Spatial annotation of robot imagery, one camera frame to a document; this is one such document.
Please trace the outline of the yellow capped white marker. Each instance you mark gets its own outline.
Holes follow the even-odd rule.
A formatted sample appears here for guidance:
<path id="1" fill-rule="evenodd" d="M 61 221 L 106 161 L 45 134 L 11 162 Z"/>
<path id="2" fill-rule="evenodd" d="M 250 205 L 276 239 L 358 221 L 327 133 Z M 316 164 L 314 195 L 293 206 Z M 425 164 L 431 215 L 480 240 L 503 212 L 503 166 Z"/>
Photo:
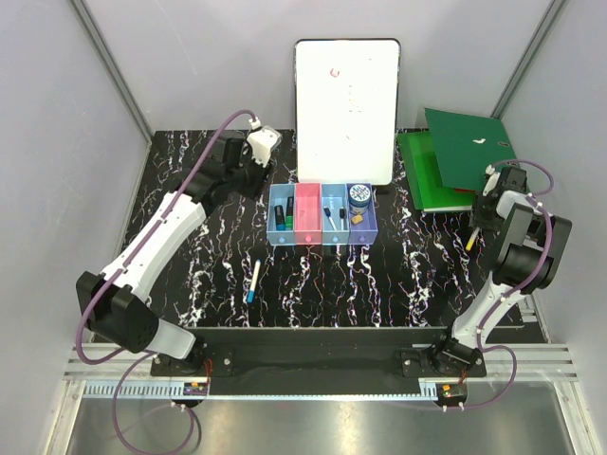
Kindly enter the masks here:
<path id="1" fill-rule="evenodd" d="M 476 228 L 470 235 L 466 244 L 466 251 L 471 251 L 479 234 L 479 228 Z"/>

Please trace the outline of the green capped black highlighter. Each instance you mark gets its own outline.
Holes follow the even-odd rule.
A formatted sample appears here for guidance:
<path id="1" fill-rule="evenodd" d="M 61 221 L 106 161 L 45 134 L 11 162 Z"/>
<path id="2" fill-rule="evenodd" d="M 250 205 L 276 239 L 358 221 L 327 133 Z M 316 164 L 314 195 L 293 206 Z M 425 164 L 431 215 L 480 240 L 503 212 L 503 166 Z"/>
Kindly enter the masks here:
<path id="1" fill-rule="evenodd" d="M 291 197 L 288 197 L 287 201 L 286 201 L 286 212 L 285 212 L 285 229 L 286 230 L 293 229 L 293 225 L 294 225 L 293 215 L 294 215 L 294 197 L 291 196 Z"/>

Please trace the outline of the blue capped black highlighter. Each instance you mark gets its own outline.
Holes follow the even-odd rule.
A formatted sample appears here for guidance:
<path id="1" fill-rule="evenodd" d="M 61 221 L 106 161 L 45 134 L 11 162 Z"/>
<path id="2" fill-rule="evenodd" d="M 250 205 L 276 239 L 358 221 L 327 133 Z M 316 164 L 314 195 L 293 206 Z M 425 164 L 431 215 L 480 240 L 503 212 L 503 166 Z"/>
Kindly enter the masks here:
<path id="1" fill-rule="evenodd" d="M 285 215 L 284 208 L 282 205 L 276 205 L 274 207 L 274 219 L 275 219 L 275 228 L 278 231 L 285 230 Z"/>

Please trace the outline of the pink plastic bin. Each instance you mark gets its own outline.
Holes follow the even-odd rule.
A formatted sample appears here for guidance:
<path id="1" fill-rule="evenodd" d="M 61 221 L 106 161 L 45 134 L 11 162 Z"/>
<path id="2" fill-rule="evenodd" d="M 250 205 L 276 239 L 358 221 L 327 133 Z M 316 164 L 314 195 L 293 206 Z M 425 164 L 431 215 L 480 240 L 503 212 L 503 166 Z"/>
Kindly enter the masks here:
<path id="1" fill-rule="evenodd" d="M 294 232 L 297 245 L 322 243 L 322 189 L 319 183 L 295 185 Z"/>

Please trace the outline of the light blue bin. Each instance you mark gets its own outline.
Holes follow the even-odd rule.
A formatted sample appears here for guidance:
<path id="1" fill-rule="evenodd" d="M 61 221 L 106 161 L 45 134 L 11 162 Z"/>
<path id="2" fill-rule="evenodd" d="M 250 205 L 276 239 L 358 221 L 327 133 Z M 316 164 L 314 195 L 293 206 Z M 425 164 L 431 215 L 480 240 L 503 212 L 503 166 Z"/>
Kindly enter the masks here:
<path id="1" fill-rule="evenodd" d="M 341 246 L 346 245 L 349 240 L 349 227 L 347 222 L 347 187 L 345 184 L 323 183 L 321 184 L 322 202 L 322 244 L 324 246 Z M 336 224 L 337 230 L 333 230 L 327 217 L 324 214 L 323 207 L 329 207 L 332 218 Z M 340 230 L 340 208 L 344 207 L 345 214 L 345 230 Z"/>
<path id="2" fill-rule="evenodd" d="M 267 239 L 272 246 L 294 246 L 295 231 L 294 225 L 292 230 L 278 231 L 275 228 L 274 207 L 282 205 L 284 215 L 286 212 L 286 201 L 288 197 L 294 197 L 294 214 L 295 214 L 295 185 L 294 184 L 274 184 L 270 186 L 268 196 L 268 211 L 267 211 Z"/>

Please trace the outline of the blue capped white marker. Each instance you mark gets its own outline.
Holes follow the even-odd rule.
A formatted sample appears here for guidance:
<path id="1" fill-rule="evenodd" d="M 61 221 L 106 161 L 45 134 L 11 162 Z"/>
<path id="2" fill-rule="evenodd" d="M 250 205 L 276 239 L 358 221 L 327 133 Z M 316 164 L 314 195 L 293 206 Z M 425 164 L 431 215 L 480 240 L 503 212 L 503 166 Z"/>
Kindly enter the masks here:
<path id="1" fill-rule="evenodd" d="M 327 217 L 327 219 L 328 219 L 328 221 L 329 221 L 332 229 L 333 230 L 337 230 L 336 224 L 335 224 L 335 222 L 334 222 L 334 220 L 332 218 L 332 214 L 331 214 L 330 208 L 329 207 L 323 207 L 323 211 L 324 211 L 324 214 Z"/>

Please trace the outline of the blue ink bottle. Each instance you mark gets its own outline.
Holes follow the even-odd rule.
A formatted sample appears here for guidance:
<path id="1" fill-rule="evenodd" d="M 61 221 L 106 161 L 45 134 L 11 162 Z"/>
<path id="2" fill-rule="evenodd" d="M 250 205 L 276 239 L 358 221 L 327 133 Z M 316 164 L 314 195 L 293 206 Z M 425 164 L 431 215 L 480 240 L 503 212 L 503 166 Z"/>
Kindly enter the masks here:
<path id="1" fill-rule="evenodd" d="M 352 214 L 362 214 L 368 210 L 372 190 L 366 184 L 353 184 L 348 190 L 348 204 Z"/>

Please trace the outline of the cyan capped white marker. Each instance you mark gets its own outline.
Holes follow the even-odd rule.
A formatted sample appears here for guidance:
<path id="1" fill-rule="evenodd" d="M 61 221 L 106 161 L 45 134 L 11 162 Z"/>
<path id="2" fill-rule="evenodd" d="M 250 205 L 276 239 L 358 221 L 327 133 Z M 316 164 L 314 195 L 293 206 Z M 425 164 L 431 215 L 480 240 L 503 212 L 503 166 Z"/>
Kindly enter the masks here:
<path id="1" fill-rule="evenodd" d="M 251 304 L 254 301 L 256 287 L 257 287 L 257 283 L 259 280 L 259 274 L 260 274 L 260 270 L 261 270 L 261 265 L 262 265 L 261 260 L 257 260 L 254 264 L 251 281 L 250 281 L 248 293 L 247 293 L 247 299 L 246 299 L 247 304 Z"/>

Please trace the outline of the purple plastic bin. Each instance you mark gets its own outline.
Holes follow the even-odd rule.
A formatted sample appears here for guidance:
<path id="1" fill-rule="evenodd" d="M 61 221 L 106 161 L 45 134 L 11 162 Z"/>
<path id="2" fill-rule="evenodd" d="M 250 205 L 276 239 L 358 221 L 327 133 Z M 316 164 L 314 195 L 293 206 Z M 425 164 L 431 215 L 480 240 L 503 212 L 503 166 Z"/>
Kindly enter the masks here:
<path id="1" fill-rule="evenodd" d="M 348 190 L 349 187 L 353 184 L 366 184 L 372 190 L 372 199 L 371 204 L 362 214 L 352 214 L 350 212 L 349 204 L 348 204 Z M 346 185 L 347 187 L 347 213 L 348 213 L 348 224 L 350 229 L 349 236 L 349 244 L 350 245 L 365 245 L 370 246 L 375 242 L 377 237 L 378 227 L 377 227 L 377 216 L 376 216 L 376 207 L 375 207 L 375 196 L 373 192 L 373 187 L 369 183 L 349 183 Z M 353 225 L 351 223 L 351 219 L 355 215 L 361 215 L 363 217 L 363 221 L 357 225 Z"/>

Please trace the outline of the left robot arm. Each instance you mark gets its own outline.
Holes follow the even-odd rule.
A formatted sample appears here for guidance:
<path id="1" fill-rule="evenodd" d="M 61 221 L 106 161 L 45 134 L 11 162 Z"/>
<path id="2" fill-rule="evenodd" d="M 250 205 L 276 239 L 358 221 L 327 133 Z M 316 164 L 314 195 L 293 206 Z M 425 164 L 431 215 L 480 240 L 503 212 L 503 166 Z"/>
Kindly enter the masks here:
<path id="1" fill-rule="evenodd" d="M 100 273 L 84 272 L 78 278 L 82 319 L 77 334 L 89 330 L 132 354 L 167 355 L 181 373 L 198 373 L 205 353 L 194 346 L 195 335 L 157 316 L 147 300 L 181 245 L 231 194 L 250 199 L 261 194 L 281 141 L 281 134 L 266 126 L 223 140 L 219 160 L 201 155 L 135 240 Z"/>

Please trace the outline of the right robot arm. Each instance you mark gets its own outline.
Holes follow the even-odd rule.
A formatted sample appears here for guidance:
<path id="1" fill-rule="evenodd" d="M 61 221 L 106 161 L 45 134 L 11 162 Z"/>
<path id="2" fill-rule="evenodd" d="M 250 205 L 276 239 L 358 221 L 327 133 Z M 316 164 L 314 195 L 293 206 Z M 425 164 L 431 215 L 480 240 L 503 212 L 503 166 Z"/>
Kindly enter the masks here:
<path id="1" fill-rule="evenodd" d="M 497 238 L 487 281 L 431 351 L 433 369 L 445 376 L 480 365 L 488 336 L 510 308 L 555 279 L 573 227 L 539 200 L 554 188 L 554 177 L 543 166 L 504 160 L 487 166 L 485 176 L 475 195 L 472 225 L 496 232 Z"/>

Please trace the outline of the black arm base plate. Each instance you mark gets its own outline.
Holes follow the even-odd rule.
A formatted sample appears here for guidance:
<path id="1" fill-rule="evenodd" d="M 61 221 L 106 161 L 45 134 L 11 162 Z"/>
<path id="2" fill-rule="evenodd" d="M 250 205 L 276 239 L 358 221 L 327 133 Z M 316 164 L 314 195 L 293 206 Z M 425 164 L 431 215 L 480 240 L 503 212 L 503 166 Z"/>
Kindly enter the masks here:
<path id="1" fill-rule="evenodd" d="M 421 390 L 420 379 L 483 378 L 475 348 L 444 328 L 204 328 L 198 361 L 212 364 L 214 397 L 391 398 Z"/>

